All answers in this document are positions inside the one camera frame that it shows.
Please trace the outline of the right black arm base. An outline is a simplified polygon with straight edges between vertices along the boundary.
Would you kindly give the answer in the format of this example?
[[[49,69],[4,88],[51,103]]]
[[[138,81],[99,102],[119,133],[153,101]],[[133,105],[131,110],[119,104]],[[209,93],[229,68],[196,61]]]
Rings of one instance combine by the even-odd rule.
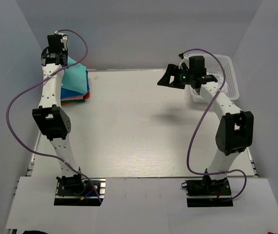
[[[186,190],[188,208],[233,207],[229,181],[221,185],[208,185],[204,180],[186,180],[181,184]]]

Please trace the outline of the folded green t shirt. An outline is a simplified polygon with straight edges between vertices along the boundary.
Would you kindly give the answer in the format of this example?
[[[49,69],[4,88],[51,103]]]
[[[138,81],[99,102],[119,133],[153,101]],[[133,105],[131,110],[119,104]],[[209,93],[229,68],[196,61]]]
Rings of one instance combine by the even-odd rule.
[[[61,105],[69,105],[69,104],[76,104],[76,103],[84,103],[85,99],[76,99],[76,100],[64,100],[61,101]]]

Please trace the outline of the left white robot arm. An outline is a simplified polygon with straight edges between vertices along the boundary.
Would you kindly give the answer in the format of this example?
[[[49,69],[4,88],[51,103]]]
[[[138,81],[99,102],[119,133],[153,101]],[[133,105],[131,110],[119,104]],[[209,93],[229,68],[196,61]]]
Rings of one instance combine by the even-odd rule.
[[[53,146],[60,158],[61,178],[77,176],[80,167],[73,156],[69,141],[71,121],[61,107],[61,85],[64,71],[57,71],[68,65],[68,35],[55,32],[48,35],[48,47],[42,51],[43,88],[39,105],[32,110],[32,116],[41,133]]]

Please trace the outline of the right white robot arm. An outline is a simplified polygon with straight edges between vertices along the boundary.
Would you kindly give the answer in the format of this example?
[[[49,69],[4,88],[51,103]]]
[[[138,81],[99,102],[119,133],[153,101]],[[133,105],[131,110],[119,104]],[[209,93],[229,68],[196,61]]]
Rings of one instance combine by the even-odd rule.
[[[203,56],[184,57],[180,65],[169,64],[159,86],[184,89],[189,85],[202,97],[209,109],[217,115],[220,123],[215,141],[217,151],[204,176],[203,190],[212,195],[221,187],[234,160],[252,144],[254,116],[243,111],[222,91],[223,76],[207,72]]]

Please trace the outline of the folded pink t shirt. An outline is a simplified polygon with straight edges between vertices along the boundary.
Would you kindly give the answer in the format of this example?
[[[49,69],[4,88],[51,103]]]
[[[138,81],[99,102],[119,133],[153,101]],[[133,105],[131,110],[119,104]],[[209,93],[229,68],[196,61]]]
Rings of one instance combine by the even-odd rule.
[[[72,101],[72,100],[82,100],[82,99],[85,99],[84,95],[62,98],[61,101]]]

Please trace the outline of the folded red t shirt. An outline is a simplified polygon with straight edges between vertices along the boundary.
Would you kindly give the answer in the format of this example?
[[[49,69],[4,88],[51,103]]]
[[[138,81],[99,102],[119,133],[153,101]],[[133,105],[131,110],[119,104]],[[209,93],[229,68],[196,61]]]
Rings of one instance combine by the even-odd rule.
[[[90,97],[90,92],[88,92],[85,96],[84,99],[88,99]]]

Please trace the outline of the white plastic basket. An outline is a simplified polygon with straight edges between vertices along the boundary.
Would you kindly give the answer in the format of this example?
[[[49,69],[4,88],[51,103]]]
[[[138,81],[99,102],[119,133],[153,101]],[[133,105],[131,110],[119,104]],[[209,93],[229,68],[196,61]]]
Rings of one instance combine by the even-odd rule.
[[[203,56],[205,59],[205,67],[207,73],[219,73],[222,74],[222,69],[218,62],[209,54],[204,53],[195,53],[189,54],[188,57],[191,56]],[[226,95],[229,97],[230,100],[237,100],[240,97],[239,89],[237,85],[236,75],[234,72],[232,60],[230,57],[225,55],[215,55],[215,57],[220,61],[226,75],[226,83],[227,83],[227,93]],[[194,90],[191,88],[190,85],[186,85],[184,89],[184,98],[187,103],[206,103],[206,101],[194,93]]]

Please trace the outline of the white t shirt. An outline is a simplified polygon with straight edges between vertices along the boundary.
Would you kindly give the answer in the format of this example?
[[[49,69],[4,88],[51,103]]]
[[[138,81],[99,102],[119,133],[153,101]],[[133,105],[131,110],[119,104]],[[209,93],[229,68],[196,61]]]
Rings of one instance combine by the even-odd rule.
[[[202,86],[205,85],[212,90],[221,91],[227,93],[227,83],[224,81],[223,75],[219,73],[207,73],[194,78],[194,83],[191,85],[194,93],[200,94]]]

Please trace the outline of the teal t shirt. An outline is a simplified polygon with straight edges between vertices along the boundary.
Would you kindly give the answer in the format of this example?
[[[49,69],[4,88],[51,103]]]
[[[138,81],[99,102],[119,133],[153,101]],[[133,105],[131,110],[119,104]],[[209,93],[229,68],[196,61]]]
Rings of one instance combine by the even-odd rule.
[[[85,94],[87,92],[86,67],[79,63],[67,68],[64,72],[62,84],[61,88]]]

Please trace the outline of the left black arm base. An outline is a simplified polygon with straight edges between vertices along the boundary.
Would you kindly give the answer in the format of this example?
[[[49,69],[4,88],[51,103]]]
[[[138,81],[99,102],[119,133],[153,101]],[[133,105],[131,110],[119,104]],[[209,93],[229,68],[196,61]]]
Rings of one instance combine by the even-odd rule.
[[[71,189],[64,187],[60,177],[57,177],[57,180],[54,206],[98,207],[104,199],[106,189],[106,180],[104,178],[91,179],[101,202],[98,200],[96,192],[88,180],[82,180],[82,187]]]

